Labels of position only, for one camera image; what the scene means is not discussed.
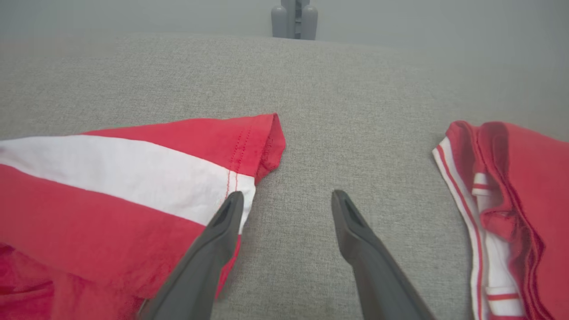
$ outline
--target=red cloth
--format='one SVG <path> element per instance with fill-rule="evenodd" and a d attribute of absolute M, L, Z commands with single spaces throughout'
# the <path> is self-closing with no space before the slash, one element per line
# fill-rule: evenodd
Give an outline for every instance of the red cloth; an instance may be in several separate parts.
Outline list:
<path fill-rule="evenodd" d="M 133 319 L 284 148 L 276 114 L 1 141 L 0 318 Z"/>
<path fill-rule="evenodd" d="M 526 316 L 569 319 L 569 143 L 503 122 L 456 121 L 447 137 L 468 188 L 476 172 L 497 183 L 503 200 L 480 221 L 510 244 Z"/>

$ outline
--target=red and white striped cloth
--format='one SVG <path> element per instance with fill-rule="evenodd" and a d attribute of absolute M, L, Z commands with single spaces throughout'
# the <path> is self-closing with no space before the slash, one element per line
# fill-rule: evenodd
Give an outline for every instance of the red and white striped cloth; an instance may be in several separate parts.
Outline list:
<path fill-rule="evenodd" d="M 284 148 L 276 114 L 1 141 L 0 318 L 132 319 Z"/>
<path fill-rule="evenodd" d="M 475 320 L 569 319 L 569 143 L 456 121 L 433 155 L 470 235 Z"/>

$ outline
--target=gray object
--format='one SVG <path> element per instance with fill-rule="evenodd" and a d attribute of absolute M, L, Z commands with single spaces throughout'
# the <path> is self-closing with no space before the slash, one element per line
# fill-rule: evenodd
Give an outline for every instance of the gray object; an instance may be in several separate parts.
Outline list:
<path fill-rule="evenodd" d="M 212 319 L 362 318 L 330 217 L 335 188 L 436 319 L 469 319 L 468 232 L 431 150 L 455 120 L 569 141 L 568 71 L 268 37 L 6 40 L 0 139 L 277 112 L 287 148 L 257 186 Z"/>
<path fill-rule="evenodd" d="M 348 194 L 332 193 L 340 253 L 352 266 L 366 320 L 434 320 L 403 271 Z"/>
<path fill-rule="evenodd" d="M 281 0 L 281 6 L 286 8 L 288 14 L 287 27 L 286 27 L 287 38 L 294 39 L 296 0 Z"/>
<path fill-rule="evenodd" d="M 209 319 L 221 269 L 235 252 L 242 214 L 243 193 L 232 192 L 156 296 L 143 303 L 139 319 Z"/>
<path fill-rule="evenodd" d="M 273 25 L 273 37 L 288 38 L 287 23 L 288 13 L 283 6 L 274 6 L 271 10 L 271 23 Z"/>
<path fill-rule="evenodd" d="M 302 22 L 300 24 L 300 38 L 303 40 L 316 39 L 316 25 L 318 24 L 318 10 L 307 5 L 302 9 Z"/>

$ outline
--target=white stripe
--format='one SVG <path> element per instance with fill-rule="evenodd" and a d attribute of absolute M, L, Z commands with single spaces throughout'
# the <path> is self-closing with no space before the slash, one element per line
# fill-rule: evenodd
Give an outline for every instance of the white stripe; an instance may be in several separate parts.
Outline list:
<path fill-rule="evenodd" d="M 499 205 L 502 202 L 502 197 L 500 196 L 500 192 L 496 191 L 491 196 L 480 195 L 476 200 L 478 202 L 478 209 L 483 212 Z M 496 294 L 491 293 L 492 288 L 499 288 L 499 290 L 510 288 L 512 292 L 507 293 L 518 293 L 516 281 L 508 269 L 508 259 L 510 257 L 509 243 L 491 232 L 486 232 L 484 243 L 486 252 L 488 253 L 488 263 L 486 268 L 484 268 L 488 273 L 488 287 L 486 288 L 486 293 Z"/>
<path fill-rule="evenodd" d="M 154 143 L 97 136 L 0 141 L 0 163 L 57 183 L 100 192 L 207 225 L 229 192 L 242 191 L 240 233 L 254 178 Z"/>
<path fill-rule="evenodd" d="M 484 173 L 477 173 L 474 175 L 474 183 L 488 184 L 488 177 Z"/>
<path fill-rule="evenodd" d="M 512 294 L 518 293 L 518 288 L 515 286 L 496 286 L 486 288 L 486 294 L 489 296 L 497 296 L 499 294 Z"/>
<path fill-rule="evenodd" d="M 472 189 L 472 195 L 491 196 L 492 190 L 473 188 Z"/>
<path fill-rule="evenodd" d="M 478 273 L 480 272 L 480 261 L 478 259 L 478 252 L 479 252 L 479 247 L 478 247 L 478 242 L 476 240 L 476 230 L 474 229 L 474 225 L 472 224 L 468 214 L 467 214 L 467 210 L 466 208 L 463 206 L 463 202 L 461 200 L 460 195 L 462 194 L 462 196 L 464 197 L 464 201 L 466 202 L 468 208 L 470 209 L 471 214 L 473 215 L 474 221 L 478 227 L 479 233 L 480 233 L 480 240 L 482 241 L 484 239 L 484 230 L 481 228 L 480 222 L 479 222 L 479 217 L 478 217 L 478 208 L 476 207 L 474 200 L 472 199 L 472 197 L 470 196 L 470 192 L 468 192 L 468 189 L 466 187 L 466 185 L 464 184 L 464 182 L 462 181 L 455 163 L 454 163 L 454 159 L 452 157 L 452 150 L 451 150 L 451 142 L 448 139 L 448 137 L 445 137 L 444 140 L 439 144 L 440 147 L 443 149 L 443 154 L 446 160 L 446 164 L 448 166 L 448 171 L 450 172 L 453 180 L 456 182 L 456 185 L 458 186 L 458 190 L 455 189 L 451 178 L 447 175 L 447 171 L 444 167 L 443 161 L 439 155 L 439 150 L 438 149 L 434 149 L 432 151 L 433 156 L 435 157 L 435 161 L 439 167 L 439 170 L 443 176 L 443 179 L 446 181 L 448 188 L 453 196 L 453 198 L 455 199 L 456 205 L 459 208 L 459 211 L 464 219 L 464 222 L 467 226 L 468 229 L 468 234 L 470 236 L 470 243 L 472 244 L 472 274 L 471 274 L 471 278 L 470 278 L 470 285 L 471 285 L 471 296 L 472 296 L 472 310 L 473 310 L 473 314 L 474 314 L 474 318 L 475 320 L 486 320 L 488 318 L 488 304 L 486 302 L 485 299 L 482 299 L 482 316 L 483 318 L 480 319 L 479 315 L 478 315 Z M 480 248 L 480 250 L 482 251 L 483 254 L 483 259 L 485 260 L 485 250 L 484 250 L 484 246 L 482 245 L 482 248 Z M 486 276 L 485 274 L 482 274 L 482 284 L 481 286 L 484 287 L 486 283 Z"/>
<path fill-rule="evenodd" d="M 510 317 L 523 317 L 523 307 L 520 299 L 506 299 L 489 301 L 493 315 Z"/>

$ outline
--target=gray couch cushion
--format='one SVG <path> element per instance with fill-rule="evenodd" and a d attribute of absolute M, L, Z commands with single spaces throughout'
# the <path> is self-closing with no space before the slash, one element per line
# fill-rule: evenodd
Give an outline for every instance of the gray couch cushion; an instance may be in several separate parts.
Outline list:
<path fill-rule="evenodd" d="M 431 150 L 459 119 L 569 140 L 567 74 L 272 38 L 4 40 L 0 138 L 278 112 L 287 149 L 212 318 L 360 319 L 330 211 L 342 188 L 435 316 L 464 319 L 471 249 Z"/>

